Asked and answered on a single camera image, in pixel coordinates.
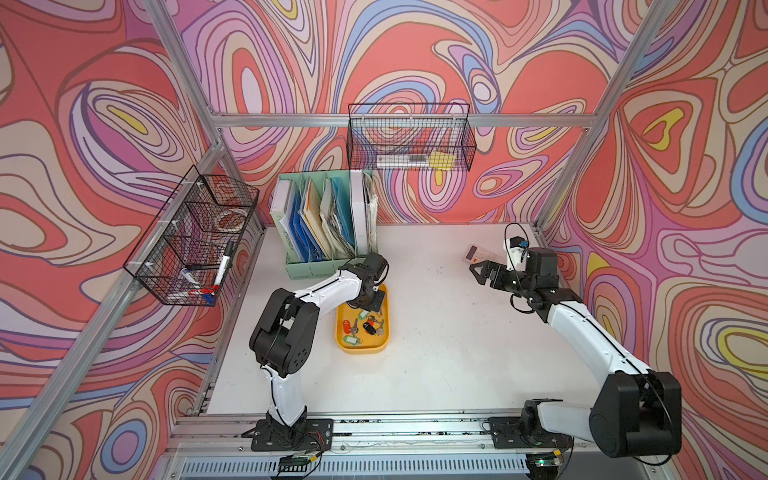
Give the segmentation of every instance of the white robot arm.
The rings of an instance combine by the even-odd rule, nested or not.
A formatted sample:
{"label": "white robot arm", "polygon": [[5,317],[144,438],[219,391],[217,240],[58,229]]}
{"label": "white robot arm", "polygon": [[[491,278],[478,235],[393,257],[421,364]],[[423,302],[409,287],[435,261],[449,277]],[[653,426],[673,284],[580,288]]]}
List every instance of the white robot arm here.
{"label": "white robot arm", "polygon": [[525,403],[521,434],[561,433],[594,442],[610,457],[674,455],[681,447],[680,383],[655,372],[611,336],[572,290],[560,288],[554,251],[525,245],[525,271],[515,270],[523,241],[505,245],[508,265],[486,260],[469,269],[481,285],[528,301],[533,312],[557,330],[602,385],[594,406],[553,399]]}
{"label": "white robot arm", "polygon": [[[243,434],[254,438],[252,450],[295,450],[302,445],[306,405],[298,373],[312,351],[317,320],[345,302],[352,308],[380,311],[385,294],[379,285],[388,268],[384,257],[370,253],[362,263],[343,265],[310,288],[295,292],[279,288],[272,293],[250,337],[250,349],[270,380],[272,396],[266,420]],[[261,434],[263,441],[253,436]]]}

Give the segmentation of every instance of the white marker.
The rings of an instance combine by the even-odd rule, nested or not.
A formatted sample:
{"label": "white marker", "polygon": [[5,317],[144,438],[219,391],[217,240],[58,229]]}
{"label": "white marker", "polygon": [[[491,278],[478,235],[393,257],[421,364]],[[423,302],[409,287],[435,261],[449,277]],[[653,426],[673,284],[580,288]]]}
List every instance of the white marker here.
{"label": "white marker", "polygon": [[224,255],[221,257],[221,263],[219,264],[219,271],[216,273],[216,279],[214,286],[221,285],[221,280],[224,278],[224,272],[227,271],[227,264],[230,262],[230,258],[235,251],[235,243],[230,240],[227,242],[227,248],[224,249]]}

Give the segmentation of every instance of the black wire basket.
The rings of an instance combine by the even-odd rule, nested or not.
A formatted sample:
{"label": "black wire basket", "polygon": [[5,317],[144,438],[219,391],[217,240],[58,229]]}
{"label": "black wire basket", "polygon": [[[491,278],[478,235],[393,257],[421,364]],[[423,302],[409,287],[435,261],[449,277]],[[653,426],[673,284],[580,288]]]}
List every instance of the black wire basket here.
{"label": "black wire basket", "polygon": [[194,184],[157,243],[145,259],[135,261],[147,229],[123,267],[164,305],[214,306],[259,190],[226,175],[200,175],[190,169],[185,178],[190,174]]}
{"label": "black wire basket", "polygon": [[465,170],[477,151],[469,104],[349,105],[346,154],[353,170]]}

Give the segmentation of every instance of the black mounting plate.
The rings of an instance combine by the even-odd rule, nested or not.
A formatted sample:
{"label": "black mounting plate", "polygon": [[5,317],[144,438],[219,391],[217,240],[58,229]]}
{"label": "black mounting plate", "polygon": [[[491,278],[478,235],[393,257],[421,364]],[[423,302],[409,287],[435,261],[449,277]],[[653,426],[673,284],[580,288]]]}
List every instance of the black mounting plate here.
{"label": "black mounting plate", "polygon": [[373,299],[371,299],[370,303],[368,303],[367,305],[354,306],[353,308],[361,308],[363,310],[368,310],[369,312],[381,313],[382,304],[384,303],[385,296],[386,296],[386,293],[384,293],[383,290],[377,290],[373,294]]}
{"label": "black mounting plate", "polygon": [[[307,432],[307,435],[295,433],[296,441],[291,444],[286,441],[286,426],[261,419],[256,422],[256,426],[243,433],[241,436],[252,439],[250,449],[254,452],[297,452],[299,450],[330,450],[333,439],[333,419],[306,419],[299,432]],[[317,431],[325,442],[325,448],[318,445]]]}
{"label": "black mounting plate", "polygon": [[521,434],[518,426],[520,417],[490,417],[488,430],[493,438],[495,449],[556,449],[559,445],[569,445],[571,437],[560,433],[543,433],[536,439]]}

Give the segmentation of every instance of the colorful swirl backdrop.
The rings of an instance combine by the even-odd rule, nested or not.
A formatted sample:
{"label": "colorful swirl backdrop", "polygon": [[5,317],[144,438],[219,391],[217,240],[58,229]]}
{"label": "colorful swirl backdrop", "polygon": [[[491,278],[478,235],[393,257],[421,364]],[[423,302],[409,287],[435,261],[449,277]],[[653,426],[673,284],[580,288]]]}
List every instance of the colorful swirl backdrop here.
{"label": "colorful swirl backdrop", "polygon": [[[208,148],[148,22],[137,0],[0,3],[0,441]],[[146,478],[200,389],[224,289],[214,309],[138,294],[26,478]]]}
{"label": "colorful swirl backdrop", "polygon": [[[548,225],[598,319],[684,386],[684,478],[768,477],[768,8],[681,0]],[[594,111],[645,0],[167,0],[215,111],[468,101]],[[377,174],[383,223],[532,220],[580,134],[479,128],[472,171]],[[346,166],[344,129],[223,132],[266,214],[284,171]],[[141,0],[0,4],[0,439],[207,149]],[[243,275],[248,236],[231,277]],[[149,476],[200,388],[214,309],[142,293],[28,471]]]}
{"label": "colorful swirl backdrop", "polygon": [[[589,113],[644,0],[184,2],[174,20],[215,111],[346,113],[353,102],[468,101],[479,113]],[[581,129],[478,128],[472,171],[376,178],[382,223],[531,221]],[[344,168],[346,129],[223,132],[262,220],[281,172]]]}
{"label": "colorful swirl backdrop", "polygon": [[768,8],[683,0],[547,229],[571,286],[683,386],[681,478],[768,478]]}

